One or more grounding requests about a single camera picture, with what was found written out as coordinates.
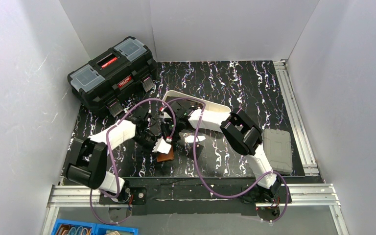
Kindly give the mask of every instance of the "white plastic part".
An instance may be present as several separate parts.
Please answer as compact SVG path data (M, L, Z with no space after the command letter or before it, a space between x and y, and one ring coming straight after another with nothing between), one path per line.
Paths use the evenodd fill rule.
M204 140L205 136L197 136L197 143ZM194 143L194 135L185 137L185 143Z
M162 100L166 101L166 98L168 96L180 97L180 98L200 99L200 98L196 98L196 97L193 97L191 95L183 94L183 93L177 92L177 91L167 91ZM203 99L200 99L200 100L205 102L205 110L210 110L210 111L214 111L214 112L218 112L218 113L229 113L229 112L231 112L231 109L228 106L225 106L225 105L222 105L222 104L217 104L217 103L210 102L210 101L203 100Z
M193 128L197 127L198 120L201 115L201 109L197 109L191 113L191 117L188 119L189 123ZM221 123L230 116L230 112L214 112L210 110L204 110L202 115L200 129L208 129L213 131L221 132Z
M254 156L247 155L246 156L247 162L252 169L254 176L258 179L266 172L273 172L272 167L266 157L266 154L263 150L263 145L259 145L256 149L256 154ZM262 186L263 188L269 189L276 181L276 174L268 174L263 177L257 184Z
M120 190L123 188L124 185L124 179L119 177L119 186ZM99 189L112 192L112 193L117 193L118 192L118 186L116 184L116 177L114 174L110 172L106 172L106 176L104 177L103 182L101 183Z
M109 130L114 125L116 124L109 126L109 128L107 128L106 130L98 134L89 136L89 138L95 142L103 142L107 144L107 141L106 141L107 130ZM131 138L135 137L135 132L136 132L136 125L133 124L131 121L123 120L118 127L113 129L109 133L110 146L112 147L112 149L117 148L126 140L130 140Z
M158 141L155 143L155 147L153 147L152 152L153 153L165 153L168 154L169 151L171 150L172 145L167 143L163 138L160 138Z

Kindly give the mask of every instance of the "toolbox lid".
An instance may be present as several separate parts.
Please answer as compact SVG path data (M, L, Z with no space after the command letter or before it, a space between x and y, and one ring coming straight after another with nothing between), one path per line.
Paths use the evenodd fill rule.
M71 85L77 91L83 88L85 92L88 92L105 80L104 77L98 74L89 64L77 70L70 77L72 78Z
M115 46L114 49L126 56L126 58L132 62L147 51L143 46L144 44L138 39L128 38L119 45Z

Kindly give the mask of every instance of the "cable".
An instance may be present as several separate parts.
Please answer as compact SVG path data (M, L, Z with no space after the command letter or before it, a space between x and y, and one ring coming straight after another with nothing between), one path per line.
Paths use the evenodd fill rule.
M96 211L94 210L93 208L93 201L92 201L92 194L93 194L93 189L90 189L90 209L92 210L92 213L93 215L95 216L95 218L100 221L101 223L103 224L107 224L107 225L118 225L118 224L121 224L123 223L124 221L126 221L128 218L130 218L130 216L132 215L132 213L130 213L130 215L128 217L126 217L124 220L122 221L119 221L119 222L116 222L116 223L109 223L109 222L106 222L104 220L102 220L100 217L98 217L98 215L96 214Z
M107 130L107 133L106 133L106 143L107 143L107 148L108 148L108 150L109 150L109 155L110 155L110 160L112 161L112 166L113 166L113 173L114 173L114 175L116 176L116 185L117 185L117 193L115 194L115 195L111 195L111 194L109 194L108 192L106 192L106 191L104 191L104 190L100 190L104 195L106 195L106 196L108 196L108 197L110 197L110 198L117 198L118 196L119 196L119 194L120 194L120 191L121 191L121 188L120 188L120 184L119 184L119 174L118 174L118 169L117 169L117 167L116 167L116 164L115 164L115 158L114 158L114 156L113 156L113 151L112 151L112 146L110 145L110 140L109 140L109 133L113 130L113 129L115 129L116 127L118 127L120 124L121 124L121 122L123 121L123 120L125 120L137 107L139 107L139 106L141 106L142 104L144 104L144 103L146 103L146 102L150 102L150 101L158 101L158 102L161 102L161 103L163 103L165 106L167 106L169 109L170 109L170 111L171 111L171 114L172 114L172 119L173 119L173 122L174 122L174 126L173 126L173 128L172 128L172 132L171 132L171 134L170 134L170 137L172 137L173 136L173 134L174 134L174 132L175 132L175 127L176 127L176 117L175 117L175 113L173 112L173 110L172 110L172 108L171 108L171 106L167 103L167 102L165 102L165 101L163 101L163 100L161 100L161 99L158 99L158 98L149 98L149 99L145 99L145 100L142 100L141 102L139 102L139 103L137 103L135 106L133 106L120 120L119 120L119 122L116 124L116 125L114 125L114 126L112 126L111 128L109 128L109 130ZM92 189L90 190L90 209L91 209L91 211L92 211L92 213L93 213L93 215L96 217L96 219L98 220L98 221L100 221L101 223L104 223L104 224L108 224L108 225L116 225L116 223L114 223L114 224L112 224L112 223L108 223L108 222L106 222L106 221L103 221L100 217L98 217L98 215L96 214L96 212L95 212L95 210L94 210L94 208L93 208L93 202L92 202ZM124 221L126 221L129 217L127 217L127 218L125 218L124 220L122 220L122 221L120 221L120 222L118 222L118 223L122 223L122 222L124 222Z
M121 188L120 188L120 184L119 184L119 175L118 175L118 168L116 167L116 164L115 164L115 158L113 156L113 150L112 150L112 146L110 145L110 140L109 140L109 133L115 129L116 127L118 127L121 122L123 120L125 120L137 107L141 106L142 104L144 103L147 103L147 102L150 102L150 101L158 101L158 102L162 102L165 106L167 106L170 111L171 111L171 114L172 114L172 119L173 119L173 122L174 122L174 126L172 128L172 132L170 134L170 137L173 136L174 132L175 132L175 127L176 127L176 117L175 117L175 113L173 112L171 106L161 100L161 99L158 99L158 98L149 98L149 99L145 99L145 100L142 100L141 102L137 103L135 106L133 106L120 120L119 122L112 126L111 128L109 128L109 130L107 130L106 132L106 143L107 143L107 148L109 150L109 155L110 155L110 160L112 161L112 167L113 167L113 173L114 175L116 176L116 185L117 185L117 193L115 195L111 195L109 194L108 192L104 191L104 190L100 190L104 195L110 197L110 198L117 198L120 194L120 191L121 191Z
M238 193L238 194L235 194L235 195L222 195L222 194L219 194L217 192L215 192L214 190L212 190L208 185L207 183L205 182L204 178L202 177L201 173L200 173L200 170L199 170L199 167L198 167L198 162L197 162L197 156L196 156L196 140L198 138L198 130L199 130L199 127L200 127L200 123L201 123L201 120L202 120L202 116L204 114L204 110L205 110L205 102L203 102L202 100L199 100L197 98L176 98L176 99L173 99L171 100L169 103L171 102L174 102L174 101L177 101L177 100L182 100L182 99L187 99L187 100L195 100L201 104L203 104L203 107L201 108L201 114L200 114L200 117L198 119L198 123L197 123L197 126L195 128L195 134L194 134L194 146L193 146L193 152L194 152L194 168L195 170L197 171L197 174L198 174L198 178L201 180L202 184L204 185L204 187L211 193L213 193L214 195L218 196L218 197L221 197L221 198L227 198L227 199L233 199L233 198L237 198L237 197L240 197L240 196L243 196L244 194L246 194L248 191L250 191L254 186L256 186L256 184L266 175L268 174L277 174L279 176L279 178L281 179L281 181L283 182L284 186L286 187L286 203L284 205L284 209L283 211L281 212L281 214L279 215L278 218L276 218L275 220L270 220L269 222L272 223L272 222L276 222L278 221L283 215L284 213L286 212L286 209L287 209L287 204L289 202L289 187L287 186L286 184L286 181L284 180L284 178L282 177L282 175L280 175L278 172L276 171L273 171L273 172L266 172L264 174L262 174L252 185L250 185L250 187L248 187L245 191L241 192L241 193ZM112 148L111 148L111 145L110 145L110 140L109 140L109 133L110 131L112 131L114 128L116 128L117 126L119 126L119 124L126 118L130 115L130 113L132 111L134 111L138 106L142 105L143 103L146 103L146 102L149 102L149 101L159 101L159 102L162 102L164 105L166 105L170 111L171 111L171 114L172 114L172 119L173 119L173 128L172 128L172 132L170 134L170 137L173 136L174 132L175 132L175 127L176 127L176 118L175 118L175 113L173 112L171 106L166 103L165 101L163 100L160 100L160 99L157 99L157 98L149 98L149 99L146 99L146 100L143 100L141 102L139 102L138 104L136 104L133 108L131 108L128 113L125 114L125 116L113 127L111 127L107 133L106 133L106 142L107 142L107 146L108 146L108 149L109 149L109 155L110 155L110 159L112 160L112 165L113 165L113 171L115 173L115 176L116 176L116 183L117 183L117 188L120 189L120 185L119 185L119 176L118 176L118 171L117 171L117 168L116 168L116 164L115 164L115 159L113 157L113 152L112 152ZM105 195L107 195L108 197L110 198L115 198L119 195L119 192L120 190L118 190L118 193L116 193L116 195L110 195L108 194L107 192L105 191L102 191L100 190L101 192L103 192ZM105 223L105 224L110 224L110 225L116 225L118 223L122 223L124 221L126 221L129 217L125 218L124 220L118 222L118 223L106 223L105 221L103 221L102 219L100 219L97 214L95 213L94 211L94 208L93 208L93 203L92 203L92 195L90 193L90 207L92 209L92 213L93 215L102 223Z
M198 174L198 178L200 178L202 184L204 185L204 187L211 193L213 193L214 195L218 196L218 197L221 197L221 198L227 198L227 199L232 199L232 198L236 198L236 197L240 197L244 194L246 194L248 191L250 191L254 186L256 186L256 184L263 179L264 176L268 175L268 174L272 174L272 172L268 171L264 174L262 174L252 185L250 185L250 187L248 187L245 191L241 192L241 193L238 193L238 194L235 194L235 195L222 195L222 194L219 194L217 192L215 192L214 190L212 190L208 185L207 183L205 182L204 178L202 177L201 175L201 172L199 170L199 167L198 167L198 162L197 162L197 154L196 154L196 146L197 146L197 137L198 137L198 130L199 130L199 127L200 127L200 123L201 123L201 120L202 120L202 116L204 114L204 110L205 110L205 102L203 102L202 100L199 100L197 98L177 98L177 99L173 99L170 101L173 102L173 101L176 101L176 100L181 100L181 99L191 99L191 100L196 100L197 102L199 103L202 103L203 104L203 107L201 108L201 114L200 114L200 117L198 119L198 123L197 123L197 126L195 128L195 134L194 134L194 148L193 148L193 152L194 152L194 168L195 170L197 171L197 174ZM286 188L286 203L284 204L284 209L283 211L281 212L281 214L279 215L278 218L276 218L275 220L273 221L269 221L269 222L276 222L278 221L283 215L284 213L286 212L286 209L287 209L287 204L289 202L289 187L287 186L286 184L286 181L284 180L284 178L282 177L282 175L280 175L278 172L276 171L273 171L274 174L277 174L279 176L279 178L281 179L281 181L283 182L285 188Z

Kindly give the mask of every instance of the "white wall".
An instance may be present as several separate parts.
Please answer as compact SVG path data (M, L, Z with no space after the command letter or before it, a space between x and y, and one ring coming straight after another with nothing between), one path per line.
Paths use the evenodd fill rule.
M287 59L319 0L60 0L90 57L124 37L158 61Z
M287 59L319 0L151 0L159 61Z
M149 0L60 2L92 59L127 36L135 36L147 45L156 58Z
M351 234L376 234L376 0L321 0L288 69Z
M79 102L66 76L88 61L57 0L0 0L0 234L39 234Z

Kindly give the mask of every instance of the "red label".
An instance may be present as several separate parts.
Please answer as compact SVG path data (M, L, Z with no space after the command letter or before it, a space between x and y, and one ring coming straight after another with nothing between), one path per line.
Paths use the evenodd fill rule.
M111 63L113 63L113 61L115 61L115 60L117 60L117 59L118 59L118 58L115 57L115 58L109 60L106 64L102 65L101 68L104 69L106 66L108 66L108 65L111 64Z
M121 81L119 83L119 88L122 88L124 85L128 84L130 81L132 81L132 77L131 76L125 78L123 81Z

